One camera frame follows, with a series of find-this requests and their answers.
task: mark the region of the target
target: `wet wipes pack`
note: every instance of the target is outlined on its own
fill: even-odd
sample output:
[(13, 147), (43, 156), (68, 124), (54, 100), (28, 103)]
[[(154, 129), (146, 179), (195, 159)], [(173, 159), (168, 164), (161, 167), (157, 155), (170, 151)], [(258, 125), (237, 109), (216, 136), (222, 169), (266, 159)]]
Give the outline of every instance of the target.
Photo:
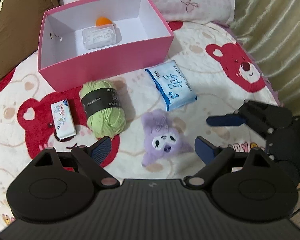
[(167, 111), (197, 100), (197, 95), (174, 60), (147, 68), (146, 71), (163, 96), (167, 104)]
[(72, 120), (68, 100), (62, 100), (51, 105), (51, 112), (59, 140), (77, 134)]

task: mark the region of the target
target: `open cardboard box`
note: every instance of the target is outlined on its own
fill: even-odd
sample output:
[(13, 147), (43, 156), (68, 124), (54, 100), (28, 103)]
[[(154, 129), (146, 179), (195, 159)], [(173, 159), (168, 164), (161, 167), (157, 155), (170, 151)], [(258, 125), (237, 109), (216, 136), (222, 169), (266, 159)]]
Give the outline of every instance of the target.
[[(82, 30), (94, 26), (100, 16), (114, 23), (117, 43), (86, 50)], [(44, 13), (38, 70), (62, 92), (162, 63), (173, 37), (151, 0), (80, 0)]]

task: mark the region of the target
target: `bow print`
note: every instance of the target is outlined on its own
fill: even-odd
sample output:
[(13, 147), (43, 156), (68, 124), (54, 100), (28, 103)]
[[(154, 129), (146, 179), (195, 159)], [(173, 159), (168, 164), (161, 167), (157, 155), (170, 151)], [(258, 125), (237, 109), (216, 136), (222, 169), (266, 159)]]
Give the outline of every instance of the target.
[(196, 2), (191, 2), (191, 0), (180, 0), (182, 3), (186, 4), (186, 11), (192, 12), (195, 7), (199, 7), (199, 4)]

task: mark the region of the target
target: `purple plush toy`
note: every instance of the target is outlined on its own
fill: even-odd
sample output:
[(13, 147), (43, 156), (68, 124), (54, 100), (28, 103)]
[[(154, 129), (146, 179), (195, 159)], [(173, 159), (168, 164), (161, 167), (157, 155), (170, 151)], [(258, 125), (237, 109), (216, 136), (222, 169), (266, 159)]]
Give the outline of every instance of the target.
[(145, 133), (145, 150), (142, 166), (146, 167), (160, 158), (169, 158), (173, 155), (192, 152), (193, 148), (172, 127), (172, 122), (167, 117), (167, 112), (157, 109), (145, 113), (141, 117)]

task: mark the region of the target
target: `triangular cutout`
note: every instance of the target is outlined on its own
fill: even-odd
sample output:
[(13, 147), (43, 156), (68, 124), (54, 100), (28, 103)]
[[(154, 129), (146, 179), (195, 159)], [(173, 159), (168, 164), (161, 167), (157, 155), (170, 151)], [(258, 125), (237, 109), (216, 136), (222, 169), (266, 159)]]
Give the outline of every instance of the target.
[(270, 165), (267, 163), (267, 161), (263, 158), (261, 154), (255, 154), (254, 160), (253, 160), (253, 166), (258, 167), (267, 167), (270, 168)]
[(42, 158), (36, 163), (35, 167), (50, 166), (52, 165), (52, 159), (49, 153), (45, 153)]

